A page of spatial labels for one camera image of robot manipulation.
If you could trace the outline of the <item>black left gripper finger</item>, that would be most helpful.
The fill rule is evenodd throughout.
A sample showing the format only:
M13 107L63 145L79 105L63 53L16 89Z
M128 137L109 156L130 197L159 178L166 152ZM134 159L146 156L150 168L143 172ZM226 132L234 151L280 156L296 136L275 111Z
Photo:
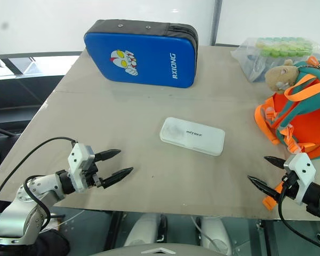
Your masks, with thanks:
M101 186L106 189L121 180L123 180L127 175L129 175L133 171L133 167L125 168L113 173L110 177L106 179L100 178Z
M121 152L121 150L119 150L119 149L109 149L109 150L101 151L101 152L95 154L94 161L99 162L99 161L108 160L108 159L116 156L120 152Z

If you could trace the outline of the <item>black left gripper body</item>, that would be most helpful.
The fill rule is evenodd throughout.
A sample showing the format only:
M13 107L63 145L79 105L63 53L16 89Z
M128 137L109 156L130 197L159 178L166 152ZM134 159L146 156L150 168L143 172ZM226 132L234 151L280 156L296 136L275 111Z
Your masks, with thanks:
M97 175L98 168L93 161L87 169L82 170L82 175L84 178L83 184L85 184L88 188L91 187L102 187L102 179Z

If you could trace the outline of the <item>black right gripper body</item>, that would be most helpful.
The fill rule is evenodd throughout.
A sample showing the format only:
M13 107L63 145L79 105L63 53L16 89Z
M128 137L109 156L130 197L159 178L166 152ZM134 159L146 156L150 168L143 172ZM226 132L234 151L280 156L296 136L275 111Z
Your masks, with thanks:
M294 200L299 190L298 179L299 178L294 171L286 173L282 177L282 190L281 192L277 193L277 195L274 197L274 200L279 200L279 197L282 194L284 188L286 188L284 196L287 196L288 198Z

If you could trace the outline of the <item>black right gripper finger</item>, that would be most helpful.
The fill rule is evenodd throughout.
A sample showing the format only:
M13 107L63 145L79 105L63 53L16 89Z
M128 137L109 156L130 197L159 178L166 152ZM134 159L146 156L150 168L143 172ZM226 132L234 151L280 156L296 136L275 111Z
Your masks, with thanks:
M284 159L274 157L274 156L264 156L264 159L267 160L270 164L280 169L284 169L284 163L285 163Z
M253 176L248 175L247 178L263 193L265 193L267 196L271 197L274 199L276 202L278 202L280 198L280 193L277 192L276 190L270 188L267 186L267 184Z

